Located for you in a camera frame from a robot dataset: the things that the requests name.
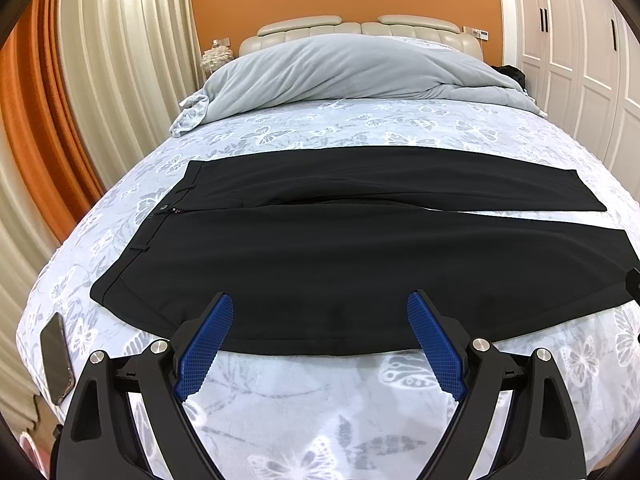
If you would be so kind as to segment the wall switch panel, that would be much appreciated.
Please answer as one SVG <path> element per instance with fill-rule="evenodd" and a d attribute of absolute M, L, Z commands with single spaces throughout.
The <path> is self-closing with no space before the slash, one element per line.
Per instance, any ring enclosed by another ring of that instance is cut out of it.
<path fill-rule="evenodd" d="M 478 29 L 478 28 L 473 28 L 470 26 L 464 26 L 463 27 L 463 31 L 466 34 L 469 34 L 473 37 L 475 37 L 476 39 L 480 40 L 480 41 L 487 41 L 489 39 L 489 34 L 487 30 L 484 29 Z"/>

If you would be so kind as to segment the beige padded headboard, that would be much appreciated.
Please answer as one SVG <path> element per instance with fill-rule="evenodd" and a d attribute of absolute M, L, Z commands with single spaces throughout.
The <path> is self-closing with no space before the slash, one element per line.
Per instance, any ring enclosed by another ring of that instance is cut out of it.
<path fill-rule="evenodd" d="M 439 18 L 404 14 L 382 15 L 376 22 L 363 23 L 344 22 L 337 15 L 317 15 L 268 24 L 242 42 L 239 56 L 288 41 L 331 34 L 414 38 L 443 44 L 484 60 L 480 42 L 471 34 L 462 32 L 458 25 Z"/>

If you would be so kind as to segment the white wardrobe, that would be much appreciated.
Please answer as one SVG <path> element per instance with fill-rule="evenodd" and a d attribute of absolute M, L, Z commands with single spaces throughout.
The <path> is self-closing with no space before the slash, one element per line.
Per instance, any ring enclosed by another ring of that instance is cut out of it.
<path fill-rule="evenodd" d="M 514 0 L 516 64 L 550 122 L 639 194 L 639 41 L 613 0 Z"/>

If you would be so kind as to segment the grey duvet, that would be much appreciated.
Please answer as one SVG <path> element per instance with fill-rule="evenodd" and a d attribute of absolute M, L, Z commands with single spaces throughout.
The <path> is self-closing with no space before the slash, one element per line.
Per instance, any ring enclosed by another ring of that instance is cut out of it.
<path fill-rule="evenodd" d="M 512 78 L 434 41 L 331 34 L 243 55 L 187 96 L 169 128 L 174 138 L 210 122 L 300 101 L 453 100 L 538 114 Z"/>

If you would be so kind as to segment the black item on nightstand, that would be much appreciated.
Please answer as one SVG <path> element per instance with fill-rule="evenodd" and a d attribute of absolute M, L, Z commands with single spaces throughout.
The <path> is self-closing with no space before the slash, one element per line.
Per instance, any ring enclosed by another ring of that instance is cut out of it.
<path fill-rule="evenodd" d="M 513 79 L 523 90 L 526 89 L 526 76 L 519 68 L 512 65 L 493 65 L 492 68 L 496 72 Z"/>

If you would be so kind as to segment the black pants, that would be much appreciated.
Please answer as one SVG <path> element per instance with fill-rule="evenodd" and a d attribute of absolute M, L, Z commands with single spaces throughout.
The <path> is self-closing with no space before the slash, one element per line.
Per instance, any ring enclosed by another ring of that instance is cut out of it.
<path fill-rule="evenodd" d="M 90 296 L 168 338 L 225 292 L 226 350 L 353 356 L 414 348 L 421 289 L 503 340 L 626 304 L 627 234 L 547 219 L 602 210 L 573 170 L 440 148 L 194 160 Z"/>

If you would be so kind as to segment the cream and orange curtain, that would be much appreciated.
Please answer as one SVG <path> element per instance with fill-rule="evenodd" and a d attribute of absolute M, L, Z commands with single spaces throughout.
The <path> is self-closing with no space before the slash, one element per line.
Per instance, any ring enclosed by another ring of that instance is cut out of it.
<path fill-rule="evenodd" d="M 201 82 L 191 0 L 32 0 L 1 50 L 1 411 L 37 417 L 15 332 L 42 267 Z"/>

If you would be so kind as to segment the butterfly print bed sheet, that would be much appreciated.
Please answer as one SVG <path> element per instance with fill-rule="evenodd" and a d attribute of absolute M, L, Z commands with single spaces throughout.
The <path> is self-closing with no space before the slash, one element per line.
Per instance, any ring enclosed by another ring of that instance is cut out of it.
<path fill-rule="evenodd" d="M 233 320 L 186 398 L 228 479 L 413 479 L 459 401 L 410 326 L 423 290 L 492 352 L 550 352 L 593 468 L 639 419 L 639 206 L 563 130 L 513 107 L 299 102 L 165 141 L 43 268 L 17 326 L 46 384 L 143 356 L 218 292 Z"/>

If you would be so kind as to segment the black smartphone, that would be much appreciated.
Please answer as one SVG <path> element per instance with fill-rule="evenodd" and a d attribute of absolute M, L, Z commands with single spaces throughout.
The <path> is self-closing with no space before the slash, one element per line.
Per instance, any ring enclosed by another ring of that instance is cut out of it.
<path fill-rule="evenodd" d="M 52 403 L 60 406 L 75 387 L 62 315 L 55 312 L 40 333 L 42 364 Z"/>

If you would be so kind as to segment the white bedside ornament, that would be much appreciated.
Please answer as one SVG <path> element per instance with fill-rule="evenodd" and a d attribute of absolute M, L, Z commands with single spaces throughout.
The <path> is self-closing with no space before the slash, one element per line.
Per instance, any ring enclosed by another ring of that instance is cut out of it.
<path fill-rule="evenodd" d="M 230 48 L 230 39 L 214 39 L 212 46 L 205 50 L 201 57 L 201 68 L 206 76 L 210 76 L 219 70 L 221 66 L 234 60 L 234 54 Z"/>

